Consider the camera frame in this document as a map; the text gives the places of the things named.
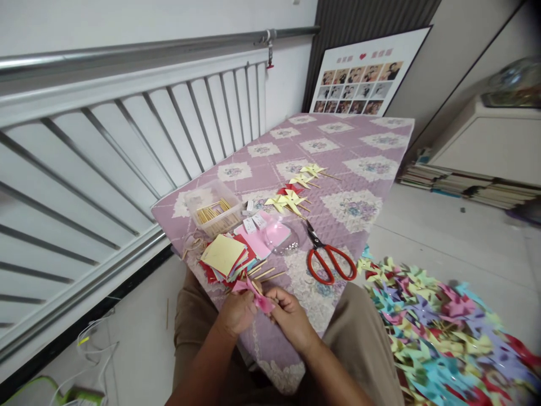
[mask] dark wall panel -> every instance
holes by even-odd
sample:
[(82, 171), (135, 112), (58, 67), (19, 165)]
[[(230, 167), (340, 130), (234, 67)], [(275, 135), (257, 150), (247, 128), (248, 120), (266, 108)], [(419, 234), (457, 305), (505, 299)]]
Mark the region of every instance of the dark wall panel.
[(303, 111), (310, 109), (325, 50), (410, 31), (430, 24), (441, 0), (319, 0), (304, 90)]

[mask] person's hand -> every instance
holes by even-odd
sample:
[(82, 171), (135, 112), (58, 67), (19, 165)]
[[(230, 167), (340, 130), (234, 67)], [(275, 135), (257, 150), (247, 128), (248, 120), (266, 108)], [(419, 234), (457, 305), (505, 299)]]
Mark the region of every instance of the person's hand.
[(278, 287), (269, 290), (265, 296), (278, 303), (279, 306), (275, 306), (270, 314), (298, 353), (305, 354), (320, 343), (319, 336), (295, 296)]
[(218, 314), (216, 323), (227, 335), (237, 339), (239, 334), (252, 324), (257, 312), (253, 292), (231, 292)]

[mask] wedding photo collage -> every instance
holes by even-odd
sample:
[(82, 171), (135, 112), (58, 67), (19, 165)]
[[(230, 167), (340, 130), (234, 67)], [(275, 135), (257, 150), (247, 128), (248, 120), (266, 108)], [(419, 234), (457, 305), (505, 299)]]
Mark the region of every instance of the wedding photo collage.
[(326, 70), (313, 112), (377, 115), (402, 64)]

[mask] white wire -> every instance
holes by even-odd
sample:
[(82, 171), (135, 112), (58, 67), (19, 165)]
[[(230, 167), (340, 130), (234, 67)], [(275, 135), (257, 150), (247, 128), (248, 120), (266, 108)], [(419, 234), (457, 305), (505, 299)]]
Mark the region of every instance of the white wire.
[[(71, 381), (72, 379), (75, 379), (77, 378), (79, 375), (83, 374), (84, 372), (88, 372), (89, 370), (91, 369), (94, 369), (96, 366), (98, 366), (101, 362), (101, 358), (98, 360), (98, 361), (94, 361), (92, 360), (91, 358), (88, 357), (88, 354), (99, 354), (101, 352), (104, 352), (104, 351), (107, 351), (108, 349), (112, 348), (111, 351), (110, 351), (110, 354), (109, 354), (109, 357), (107, 358), (107, 360), (105, 361), (105, 364), (103, 366), (103, 368), (101, 369), (101, 372), (100, 374), (98, 375), (98, 378), (97, 378), (97, 381), (98, 383), (100, 384), (101, 386), (101, 391), (103, 392), (103, 394), (105, 395), (102, 402), (101, 402), (101, 406), (106, 406), (108, 401), (109, 401), (109, 397), (107, 396), (107, 390), (105, 388), (105, 377), (104, 377), (104, 374), (105, 374), (105, 370), (107, 369), (107, 366), (109, 365), (109, 361), (111, 360), (111, 358), (113, 357), (113, 354), (114, 354), (114, 350), (116, 348), (116, 346), (118, 345), (118, 342), (114, 343), (114, 344), (111, 344), (110, 346), (102, 349), (102, 350), (96, 350), (96, 351), (86, 351), (82, 348), (82, 345), (80, 345), (79, 343), (81, 342), (82, 338), (81, 336), (85, 335), (85, 333), (87, 333), (90, 329), (92, 329), (93, 327), (96, 327), (98, 326), (102, 321), (104, 320), (107, 320), (109, 318), (109, 316), (107, 317), (102, 317), (101, 319), (97, 319), (97, 320), (94, 320), (92, 322), (90, 322), (88, 324), (88, 327), (84, 328), (83, 331), (81, 331), (79, 333), (79, 335), (77, 336), (77, 340), (76, 340), (76, 351), (77, 351), (77, 354), (83, 359), (83, 360), (86, 360), (88, 362), (91, 362), (93, 365), (80, 371), (79, 373), (69, 377), (68, 379), (66, 379), (64, 382), (62, 382), (58, 388), (56, 389), (55, 393), (53, 394), (52, 398), (51, 398), (51, 401), (49, 402), (49, 406), (52, 406), (52, 403), (54, 402), (55, 398), (56, 398), (56, 394), (60, 391), (60, 388), (62, 388), (66, 383), (68, 383), (69, 381)], [(71, 401), (69, 403), (66, 403), (64, 406), (68, 406), (70, 404), (74, 404), (75, 402), (77, 402), (77, 400), (74, 400), (74, 401)]]

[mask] purple floral bedsheet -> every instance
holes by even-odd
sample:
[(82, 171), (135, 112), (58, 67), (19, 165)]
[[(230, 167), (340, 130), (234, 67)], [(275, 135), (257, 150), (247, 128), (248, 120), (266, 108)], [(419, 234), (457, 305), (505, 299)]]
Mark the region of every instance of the purple floral bedsheet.
[[(413, 126), (414, 120), (409, 118), (297, 114), (171, 192), (156, 203), (152, 213), (182, 253), (184, 235), (196, 229), (184, 203), (188, 191), (218, 177), (242, 201), (253, 200), (258, 209), (274, 214), (274, 206), (263, 203), (303, 166), (315, 163), (342, 181), (323, 175), (314, 179), (312, 182), (321, 188), (301, 193), (312, 203), (305, 205), (311, 212), (302, 210), (303, 214), (324, 243), (336, 246), (356, 261), (391, 188)], [(300, 247), (286, 257), (271, 254), (268, 267), (276, 267), (273, 274), (287, 273), (265, 283), (264, 288), (278, 285), (296, 295), (315, 330), (323, 335), (345, 281), (338, 274), (332, 286), (315, 281), (308, 272), (306, 260), (311, 243), (301, 220), (293, 213), (286, 213), (285, 220), (299, 234)], [(185, 260), (220, 309), (225, 300), (224, 287), (206, 282), (194, 254), (188, 253)], [(313, 265), (316, 272), (322, 272), (317, 261)], [(260, 313), (241, 335), (241, 342), (280, 392), (296, 391), (305, 372), (304, 364), (278, 326)]]

